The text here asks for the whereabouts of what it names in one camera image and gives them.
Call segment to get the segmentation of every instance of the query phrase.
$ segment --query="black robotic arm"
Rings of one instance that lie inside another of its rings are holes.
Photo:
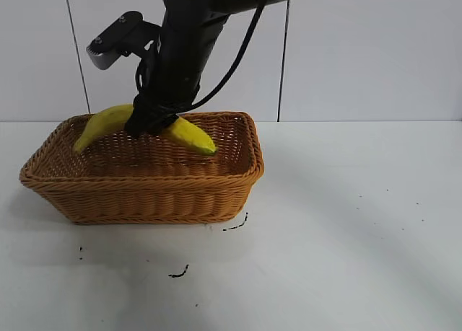
[[[267,4],[286,0],[163,0],[162,27],[142,20],[137,12],[125,13],[92,41],[87,51],[100,69],[120,56],[141,58],[136,72],[139,94],[126,124],[133,136],[157,134],[172,123],[176,112],[190,111],[211,99],[231,77],[243,57],[258,19]],[[248,32],[231,69],[203,100],[192,105],[202,71],[224,24],[231,14],[255,9]],[[149,50],[144,46],[154,41]]]

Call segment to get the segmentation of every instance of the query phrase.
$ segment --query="white wall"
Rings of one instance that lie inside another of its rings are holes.
[[[69,1],[82,55],[91,40],[124,12],[139,11],[145,20],[159,24],[165,11],[162,0]],[[199,97],[212,90],[230,67],[251,15],[252,12],[235,15],[225,25],[204,71]],[[227,86],[200,111],[237,110],[249,112],[256,120],[277,119],[284,20],[285,4],[267,8],[240,68]],[[87,56],[82,56],[93,112],[133,101],[138,62],[135,56],[120,58],[107,71],[100,71]]]
[[[66,0],[0,0],[0,120],[87,111]]]
[[[96,69],[84,51],[118,15],[160,22],[162,0],[70,0],[93,111],[131,102],[137,58]],[[460,0],[294,0],[282,120],[462,118]],[[62,120],[87,111],[66,0],[0,0],[0,120]],[[285,4],[267,8],[229,84],[200,110],[276,120]],[[252,13],[235,15],[201,95],[235,57]]]
[[[292,1],[282,120],[461,119],[461,1]]]

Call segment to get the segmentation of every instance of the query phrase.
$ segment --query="basket rim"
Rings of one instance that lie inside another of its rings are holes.
[[[92,114],[73,116],[62,123],[45,140],[42,146],[27,160],[21,168],[19,179],[21,183],[34,190],[119,190],[119,189],[178,189],[178,181],[185,189],[198,187],[238,187],[255,183],[264,171],[263,156],[256,133],[255,123],[246,112],[194,112],[183,116],[186,118],[216,118],[239,117],[245,121],[250,148],[250,166],[244,174],[227,176],[108,176],[108,177],[40,177],[35,175],[35,169],[43,161],[59,135],[76,120],[89,118]]]

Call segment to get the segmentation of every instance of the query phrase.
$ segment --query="dirt speck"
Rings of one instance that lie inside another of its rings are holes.
[[[189,264],[186,265],[185,270],[182,273],[180,273],[179,275],[168,275],[168,276],[171,277],[171,278],[183,277],[186,274],[186,272],[188,271],[188,268],[189,268]]]

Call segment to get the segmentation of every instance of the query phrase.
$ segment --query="black mark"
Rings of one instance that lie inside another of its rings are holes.
[[[245,218],[241,225],[233,226],[232,228],[229,228],[229,229],[223,229],[223,231],[235,230],[237,228],[240,228],[241,226],[244,226],[245,222],[247,221],[247,218],[248,218],[248,212],[245,212]]]
[[[168,275],[168,276],[171,277],[171,278],[183,277],[185,275],[186,271],[188,271],[188,268],[189,268],[189,264],[186,265],[185,270],[182,273],[180,273],[179,275]]]

